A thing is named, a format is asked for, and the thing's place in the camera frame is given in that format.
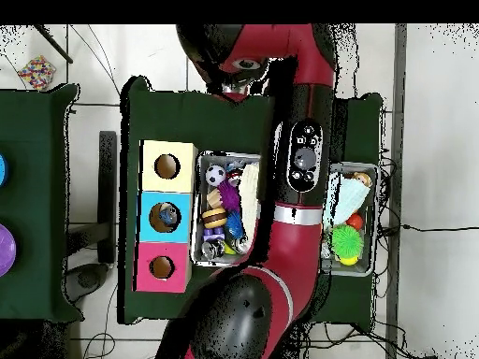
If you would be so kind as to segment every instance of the green table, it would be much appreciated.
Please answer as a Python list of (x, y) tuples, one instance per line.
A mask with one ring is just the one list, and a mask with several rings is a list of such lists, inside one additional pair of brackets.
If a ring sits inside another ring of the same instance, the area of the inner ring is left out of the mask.
[[(119, 251), (119, 320), (138, 317), (176, 318), (188, 297), (213, 267), (193, 266), (184, 294), (132, 291), (135, 214), (138, 193), (138, 143), (141, 139), (194, 143), (199, 151), (233, 151), (259, 154), (263, 132), (269, 129), (273, 102), (253, 96), (233, 106), (204, 93), (150, 92), (144, 78), (131, 78), (123, 87), (121, 214)], [(334, 161), (378, 164), (379, 120), (382, 99), (374, 93), (364, 99), (337, 100), (334, 106)], [(341, 136), (347, 136), (345, 142)], [(320, 277), (317, 293), (324, 291)], [(334, 276), (323, 308), (315, 322), (357, 323), (370, 329), (372, 275), (363, 278)]]
[(65, 112), (78, 86), (48, 93), (0, 91), (0, 152), (11, 169), (0, 187), (0, 223), (17, 260), (0, 278), (0, 318), (82, 318), (62, 292), (66, 266)]

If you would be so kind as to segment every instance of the shape sorter box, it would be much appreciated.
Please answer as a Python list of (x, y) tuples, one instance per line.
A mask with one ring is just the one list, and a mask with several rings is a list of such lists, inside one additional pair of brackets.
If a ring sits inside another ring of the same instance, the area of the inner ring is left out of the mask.
[[(190, 242), (192, 194), (141, 192), (139, 198), (138, 242)], [(180, 221), (171, 231), (154, 228), (154, 219), (158, 218), (159, 208), (165, 203), (171, 204), (180, 213)]]
[[(166, 279), (155, 277), (152, 263), (157, 258), (167, 258), (172, 272)], [(177, 293), (186, 291), (191, 278), (189, 244), (165, 242), (140, 242), (136, 260), (137, 275), (133, 290), (136, 292)]]
[(142, 191), (193, 192), (197, 157), (193, 143), (142, 140), (140, 147)]

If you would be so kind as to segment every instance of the red robot arm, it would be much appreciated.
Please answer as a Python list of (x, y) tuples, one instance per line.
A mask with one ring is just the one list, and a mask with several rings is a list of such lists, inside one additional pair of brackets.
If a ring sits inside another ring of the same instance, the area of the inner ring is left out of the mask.
[[(178, 25), (178, 33), (210, 91), (235, 101), (244, 99), (247, 92), (240, 88), (261, 77), (270, 58), (294, 58), (296, 68), (261, 152), (253, 247), (240, 263), (215, 274), (185, 309), (187, 319), (180, 322), (190, 330), (183, 332), (182, 342), (172, 336), (181, 324), (169, 325), (157, 359), (269, 359), (284, 332), (307, 310), (319, 274), (334, 41), (323, 24)], [(221, 93), (215, 91), (220, 87)], [(245, 295), (248, 304), (241, 305), (238, 296)], [(171, 353), (165, 343), (182, 347)]]

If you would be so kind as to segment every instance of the green spiky ball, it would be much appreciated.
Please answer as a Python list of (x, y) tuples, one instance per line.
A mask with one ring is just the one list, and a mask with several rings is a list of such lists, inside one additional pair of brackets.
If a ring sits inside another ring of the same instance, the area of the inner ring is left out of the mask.
[(361, 254), (364, 241), (354, 227), (342, 224), (333, 228), (331, 244), (340, 258), (349, 259)]

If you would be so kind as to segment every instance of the yellow cube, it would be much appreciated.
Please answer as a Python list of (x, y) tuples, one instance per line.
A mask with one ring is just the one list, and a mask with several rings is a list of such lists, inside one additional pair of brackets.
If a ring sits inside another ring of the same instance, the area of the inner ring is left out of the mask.
[(193, 143), (143, 140), (141, 145), (141, 190), (162, 193), (193, 192), (197, 156)]

